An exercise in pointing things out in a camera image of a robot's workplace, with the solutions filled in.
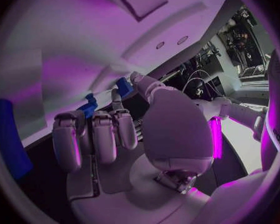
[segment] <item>purple light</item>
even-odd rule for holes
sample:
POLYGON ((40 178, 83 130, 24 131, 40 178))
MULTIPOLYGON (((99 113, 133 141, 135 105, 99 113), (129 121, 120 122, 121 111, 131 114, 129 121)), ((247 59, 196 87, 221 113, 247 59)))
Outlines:
POLYGON ((209 121, 212 131, 213 145, 214 145, 214 158, 222 158, 222 131, 221 121, 219 118, 214 117, 209 121))

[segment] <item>white surface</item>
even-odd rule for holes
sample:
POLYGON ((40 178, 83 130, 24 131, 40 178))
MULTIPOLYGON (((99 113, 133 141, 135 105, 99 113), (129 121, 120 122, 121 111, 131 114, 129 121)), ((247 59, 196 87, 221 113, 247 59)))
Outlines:
MULTIPOLYGON (((30 108, 35 109, 32 113, 44 110, 41 118, 47 128, 18 116, 15 121, 21 123, 20 133, 21 127, 29 126, 29 132, 21 137, 28 136, 24 145, 48 134, 55 114, 85 104, 87 94, 94 93, 103 107, 111 98, 106 91, 118 78, 131 71, 147 74, 197 42, 224 1, 168 0, 141 22, 110 0, 33 0, 25 9, 13 11, 12 21, 2 23, 6 29, 0 54, 4 55, 3 50, 38 49, 42 58, 41 79, 37 76, 35 80, 41 87, 42 104, 30 108), (177 45, 185 35, 189 38, 177 45), (157 50, 161 41, 165 45, 157 50)), ((9 79, 19 92, 31 89, 32 84, 25 81, 29 65, 29 60, 18 65, 22 83, 9 79)))
POLYGON ((262 167, 261 143, 253 139, 252 130, 227 118, 222 120, 222 132, 238 153, 248 173, 262 167))

